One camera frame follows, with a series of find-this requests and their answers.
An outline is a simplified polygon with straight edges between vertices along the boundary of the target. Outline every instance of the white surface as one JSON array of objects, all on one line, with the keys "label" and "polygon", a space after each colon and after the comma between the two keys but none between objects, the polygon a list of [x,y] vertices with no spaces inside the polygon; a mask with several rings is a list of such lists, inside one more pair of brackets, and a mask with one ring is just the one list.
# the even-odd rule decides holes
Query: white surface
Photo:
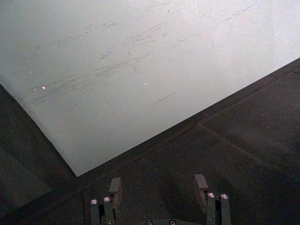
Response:
[{"label": "white surface", "polygon": [[0,83],[76,175],[298,57],[298,1],[0,3]]}]

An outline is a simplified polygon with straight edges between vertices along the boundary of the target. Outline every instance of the metal bracket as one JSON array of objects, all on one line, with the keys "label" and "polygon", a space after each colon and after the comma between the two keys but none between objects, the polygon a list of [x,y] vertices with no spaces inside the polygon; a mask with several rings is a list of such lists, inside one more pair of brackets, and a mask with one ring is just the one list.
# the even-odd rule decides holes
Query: metal bracket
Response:
[{"label": "metal bracket", "polygon": [[195,193],[201,211],[206,213],[206,225],[231,225],[229,196],[225,193],[216,196],[208,192],[206,180],[202,174],[195,175]]},{"label": "metal bracket", "polygon": [[100,225],[101,215],[105,216],[105,225],[115,224],[116,211],[122,198],[121,178],[113,178],[109,188],[109,195],[103,198],[103,205],[97,199],[90,202],[90,219],[92,225]]},{"label": "metal bracket", "polygon": [[191,222],[181,221],[178,219],[161,219],[161,220],[147,220],[137,223],[135,225],[199,225]]}]

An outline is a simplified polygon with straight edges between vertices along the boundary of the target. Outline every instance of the dark surface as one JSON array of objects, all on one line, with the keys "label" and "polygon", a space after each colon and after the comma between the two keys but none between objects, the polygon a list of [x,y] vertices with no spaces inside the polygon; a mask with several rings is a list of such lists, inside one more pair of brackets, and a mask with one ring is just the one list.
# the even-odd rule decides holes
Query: dark surface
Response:
[{"label": "dark surface", "polygon": [[300,60],[3,218],[89,224],[90,199],[121,177],[118,225],[206,220],[195,174],[230,197],[232,224],[300,224]]},{"label": "dark surface", "polygon": [[76,177],[1,85],[0,170],[0,217]]},{"label": "dark surface", "polygon": [[51,188],[76,176],[36,123],[0,85],[0,147]]}]

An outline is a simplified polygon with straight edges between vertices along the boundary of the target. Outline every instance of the bolt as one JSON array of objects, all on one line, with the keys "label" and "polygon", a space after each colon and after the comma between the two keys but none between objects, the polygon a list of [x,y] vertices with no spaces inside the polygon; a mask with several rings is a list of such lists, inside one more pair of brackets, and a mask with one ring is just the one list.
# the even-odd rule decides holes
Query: bolt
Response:
[{"label": "bolt", "polygon": [[109,201],[110,201],[110,197],[105,197],[105,198],[104,198],[104,201],[105,201],[105,202],[109,202]]},{"label": "bolt", "polygon": [[212,193],[212,192],[209,192],[209,193],[208,193],[208,197],[209,197],[209,198],[214,198],[214,197],[215,197],[215,195],[214,195],[214,193]]},{"label": "bolt", "polygon": [[170,224],[170,225],[176,225],[176,221],[173,220],[173,219],[171,219],[171,220],[169,221],[169,224]]},{"label": "bolt", "polygon": [[228,195],[226,195],[226,194],[221,194],[221,198],[227,199],[227,198],[228,198]]},{"label": "bolt", "polygon": [[91,203],[92,205],[96,205],[97,202],[98,202],[98,201],[97,201],[96,199],[92,199],[90,203]]}]

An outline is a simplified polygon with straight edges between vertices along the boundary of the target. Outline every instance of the floor seam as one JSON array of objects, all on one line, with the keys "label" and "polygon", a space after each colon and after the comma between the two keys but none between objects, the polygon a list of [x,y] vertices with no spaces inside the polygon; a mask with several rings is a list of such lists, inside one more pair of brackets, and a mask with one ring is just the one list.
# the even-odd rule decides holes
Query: floor seam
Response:
[{"label": "floor seam", "polygon": [[254,155],[250,154],[249,152],[243,150],[240,146],[238,146],[238,145],[232,143],[232,142],[229,141],[228,139],[226,139],[226,138],[220,136],[219,134],[213,132],[212,130],[208,129],[208,128],[205,127],[204,125],[199,124],[199,127],[203,128],[204,130],[206,130],[206,131],[209,132],[210,134],[214,135],[215,137],[217,137],[217,138],[220,139],[221,141],[226,142],[227,144],[229,144],[229,145],[233,146],[234,148],[238,149],[243,155],[245,155],[245,156],[247,156],[247,157],[249,157],[249,158],[252,158],[254,161],[256,161],[256,162],[258,162],[258,163],[260,163],[260,164],[262,164],[262,165],[265,165],[265,166],[268,167],[269,169],[278,171],[279,173],[282,173],[282,174],[284,174],[284,175],[286,175],[286,176],[289,176],[289,177],[291,177],[293,180],[296,180],[296,181],[300,182],[299,179],[295,178],[294,176],[292,176],[292,175],[290,175],[290,174],[288,174],[288,173],[286,173],[286,172],[283,172],[279,167],[274,166],[274,165],[271,165],[271,164],[268,164],[268,163],[266,163],[265,161],[263,161],[262,159],[257,158],[256,156],[254,156]]},{"label": "floor seam", "polygon": [[218,111],[218,112],[216,112],[216,113],[214,113],[214,114],[212,114],[212,115],[210,115],[210,116],[208,116],[208,117],[206,117],[206,118],[203,118],[202,120],[200,120],[200,121],[198,122],[198,124],[203,125],[203,122],[205,122],[205,121],[208,120],[209,118],[211,118],[211,117],[213,117],[213,116],[216,116],[216,115],[218,115],[218,114],[220,114],[220,113],[222,113],[222,112],[224,112],[224,111],[226,111],[226,110],[232,109],[234,106],[236,106],[237,104],[239,104],[241,101],[243,101],[243,100],[245,100],[245,99],[248,99],[249,97],[253,96],[253,95],[256,94],[257,92],[259,92],[259,91],[261,91],[261,90],[263,90],[263,89],[269,87],[271,84],[273,84],[273,83],[275,83],[275,82],[277,82],[277,81],[279,81],[279,80],[285,79],[288,75],[290,75],[290,73],[292,73],[292,72],[293,72],[295,69],[297,69],[297,68],[299,68],[299,67],[296,67],[296,68],[294,68],[294,69],[291,70],[291,71],[288,71],[288,72],[287,72],[285,75],[283,75],[282,77],[280,77],[280,78],[278,78],[278,79],[276,79],[276,80],[274,80],[274,81],[269,82],[268,84],[262,86],[260,89],[256,90],[255,92],[253,92],[253,93],[251,93],[251,94],[249,94],[249,95],[243,97],[242,99],[240,99],[240,100],[238,100],[237,102],[235,102],[235,103],[233,103],[233,104],[231,104],[231,105],[225,107],[224,109],[221,109],[220,111]]}]

